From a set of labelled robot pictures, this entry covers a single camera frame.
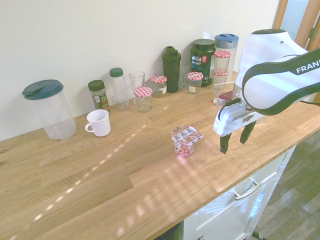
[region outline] plastic pitcher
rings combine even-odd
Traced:
[[[27,86],[22,94],[31,100],[46,134],[51,139],[67,139],[76,132],[76,123],[58,80],[42,80]]]

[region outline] protein powder container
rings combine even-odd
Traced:
[[[215,49],[215,41],[211,39],[197,39],[193,41],[191,48],[191,72],[200,72],[203,74],[202,87],[212,83],[212,69],[214,67],[214,58],[212,57]]]

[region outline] cabinet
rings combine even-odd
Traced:
[[[183,239],[243,240],[251,236],[293,151],[294,147],[187,217]]]

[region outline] white mug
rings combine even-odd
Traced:
[[[110,133],[110,121],[109,121],[109,112],[104,109],[97,109],[90,112],[86,119],[88,124],[85,125],[84,129],[89,133],[94,133],[97,137],[103,137]]]

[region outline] green lid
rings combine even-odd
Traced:
[[[88,87],[91,92],[98,92],[105,88],[105,83],[102,80],[93,80],[88,83]]]
[[[180,63],[181,54],[173,46],[167,46],[166,51],[162,54],[162,61],[167,63]]]
[[[212,49],[215,46],[215,41],[212,39],[197,39],[193,43],[197,49]]]
[[[110,76],[114,77],[114,78],[120,77],[124,74],[124,72],[122,71],[122,68],[120,68],[120,67],[112,68],[109,71],[109,73],[110,73]]]
[[[64,86],[61,82],[49,79],[32,83],[23,90],[22,94],[25,99],[39,100],[56,95],[60,93],[62,89],[64,89]]]

